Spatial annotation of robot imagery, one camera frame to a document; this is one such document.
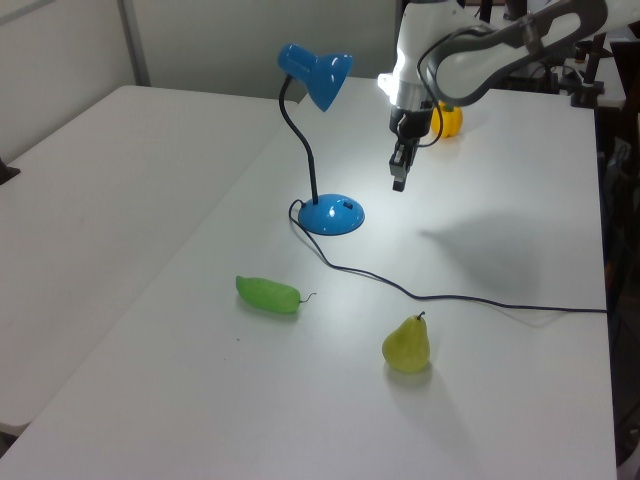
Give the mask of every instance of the blue desk lamp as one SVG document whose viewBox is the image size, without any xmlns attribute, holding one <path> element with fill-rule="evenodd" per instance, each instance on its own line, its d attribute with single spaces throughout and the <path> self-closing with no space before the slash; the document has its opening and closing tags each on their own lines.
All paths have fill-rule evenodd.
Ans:
<svg viewBox="0 0 640 480">
<path fill-rule="evenodd" d="M 342 235 L 352 232 L 362 225 L 364 210 L 358 202 L 344 195 L 330 193 L 318 196 L 311 147 L 287 114 L 284 96 L 291 79 L 296 78 L 306 85 L 311 100 L 325 112 L 340 91 L 352 64 L 353 58 L 350 55 L 319 57 L 294 44 L 284 46 L 278 56 L 278 65 L 287 74 L 278 98 L 280 112 L 304 145 L 309 161 L 311 200 L 300 208 L 298 222 L 306 230 L 320 235 Z"/>
</svg>

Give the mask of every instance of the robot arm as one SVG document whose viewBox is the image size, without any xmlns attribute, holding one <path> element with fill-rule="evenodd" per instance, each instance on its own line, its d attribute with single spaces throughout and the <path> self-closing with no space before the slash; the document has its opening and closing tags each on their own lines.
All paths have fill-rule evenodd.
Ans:
<svg viewBox="0 0 640 480">
<path fill-rule="evenodd" d="M 389 161 L 394 190 L 404 190 L 437 101 L 474 103 L 550 49 L 639 18 L 639 0 L 558 0 L 497 30 L 454 0 L 414 0 L 404 12 L 393 73 L 378 78 L 392 105 L 389 128 L 398 137 Z"/>
</svg>

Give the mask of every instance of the black cable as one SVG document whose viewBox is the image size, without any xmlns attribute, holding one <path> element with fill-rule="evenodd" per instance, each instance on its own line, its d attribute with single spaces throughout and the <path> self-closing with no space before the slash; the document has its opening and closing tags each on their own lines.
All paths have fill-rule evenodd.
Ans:
<svg viewBox="0 0 640 480">
<path fill-rule="evenodd" d="M 289 220 L 294 225 L 296 225 L 300 230 L 302 230 L 302 232 L 307 236 L 307 238 L 311 240 L 311 243 L 313 243 L 313 246 L 315 247 L 316 252 L 318 252 L 318 255 L 320 255 L 320 258 L 328 267 L 341 272 L 355 273 L 355 274 L 363 275 L 368 278 L 378 280 L 397 290 L 400 290 L 402 293 L 404 293 L 405 295 L 407 295 L 408 297 L 414 300 L 418 300 L 422 302 L 428 302 L 428 301 L 434 301 L 434 300 L 463 300 L 467 302 L 486 303 L 488 305 L 493 305 L 500 308 L 507 308 L 510 310 L 543 310 L 543 311 L 568 312 L 568 313 L 607 313 L 606 310 L 602 310 L 598 308 L 539 307 L 539 306 L 533 306 L 533 305 L 512 305 L 508 303 L 501 303 L 493 300 L 487 300 L 486 298 L 481 298 L 481 297 L 470 297 L 467 295 L 416 295 L 414 293 L 411 293 L 401 285 L 385 277 L 377 275 L 373 272 L 369 272 L 368 270 L 362 270 L 359 268 L 352 268 L 352 267 L 344 267 L 341 265 L 335 265 L 331 263 L 329 259 L 326 257 L 326 255 L 324 254 L 324 252 L 322 251 L 322 249 L 320 248 L 320 245 L 318 245 L 318 242 L 316 242 L 315 239 L 311 236 L 311 233 L 309 233 L 309 231 L 306 228 L 304 228 L 296 219 L 293 218 L 292 211 L 296 203 L 300 203 L 301 206 L 304 206 L 304 202 L 302 200 L 295 200 L 289 207 Z"/>
<path fill-rule="evenodd" d="M 302 145 L 304 145 L 304 149 L 307 151 L 307 161 L 309 162 L 309 178 L 311 180 L 311 199 L 313 204 L 317 205 L 318 187 L 316 185 L 316 167 L 313 161 L 313 152 L 311 152 L 311 145 L 309 145 L 309 142 L 307 142 L 307 139 L 304 138 L 304 135 L 302 135 L 302 132 L 298 129 L 298 127 L 294 125 L 293 120 L 291 120 L 291 117 L 289 117 L 287 109 L 284 105 L 284 95 L 287 92 L 287 88 L 289 87 L 292 78 L 293 77 L 291 75 L 287 75 L 287 77 L 284 79 L 284 83 L 282 84 L 282 88 L 280 89 L 280 95 L 278 96 L 278 105 L 280 105 L 280 113 L 282 113 L 284 121 L 287 122 L 287 125 L 289 125 L 291 130 L 293 130 L 293 133 L 295 133 L 296 136 L 300 139 Z"/>
</svg>

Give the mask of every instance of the cable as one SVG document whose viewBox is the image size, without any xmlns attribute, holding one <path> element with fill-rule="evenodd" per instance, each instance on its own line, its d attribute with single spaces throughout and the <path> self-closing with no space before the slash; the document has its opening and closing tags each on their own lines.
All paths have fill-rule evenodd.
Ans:
<svg viewBox="0 0 640 480">
<path fill-rule="evenodd" d="M 329 259 L 326 257 L 326 255 L 324 254 L 324 252 L 322 251 L 322 248 L 320 248 L 320 245 L 318 245 L 318 242 L 316 242 L 316 240 L 311 236 L 311 233 L 309 233 L 309 231 L 306 228 L 304 228 L 297 220 L 293 218 L 293 215 L 292 215 L 293 207 L 297 203 L 300 203 L 302 207 L 304 207 L 305 205 L 305 203 L 302 200 L 299 200 L 299 199 L 295 200 L 289 207 L 289 220 L 294 225 L 296 225 L 307 236 L 309 240 L 311 240 L 311 243 L 313 243 L 313 246 L 315 247 L 316 252 L 318 253 L 318 255 L 320 255 L 320 258 L 328 267 L 341 272 L 354 273 L 354 274 L 362 275 L 368 278 L 372 278 L 374 280 L 378 280 L 397 290 L 400 290 L 402 293 L 404 293 L 405 295 L 407 295 L 408 297 L 414 300 L 418 300 L 421 302 L 429 302 L 434 300 L 463 300 L 467 302 L 485 303 L 488 305 L 493 305 L 496 307 L 506 308 L 510 310 L 542 310 L 542 311 L 567 312 L 567 313 L 607 313 L 606 310 L 602 310 L 598 308 L 568 308 L 568 307 L 541 307 L 541 306 L 534 306 L 534 305 L 512 305 L 508 303 L 501 303 L 493 300 L 488 300 L 486 298 L 481 298 L 481 297 L 470 297 L 467 295 L 416 295 L 414 293 L 411 293 L 409 290 L 402 287 L 398 283 L 395 283 L 385 277 L 382 277 L 368 270 L 345 267 L 345 266 L 335 265 L 331 263 Z"/>
</svg>

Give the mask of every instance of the yellow pear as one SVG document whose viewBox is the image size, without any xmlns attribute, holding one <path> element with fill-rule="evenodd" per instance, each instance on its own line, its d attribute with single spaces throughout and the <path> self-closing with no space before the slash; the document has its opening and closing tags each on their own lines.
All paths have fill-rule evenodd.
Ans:
<svg viewBox="0 0 640 480">
<path fill-rule="evenodd" d="M 405 373 L 422 370 L 429 362 L 427 324 L 420 315 L 407 318 L 382 344 L 382 355 L 387 363 Z"/>
</svg>

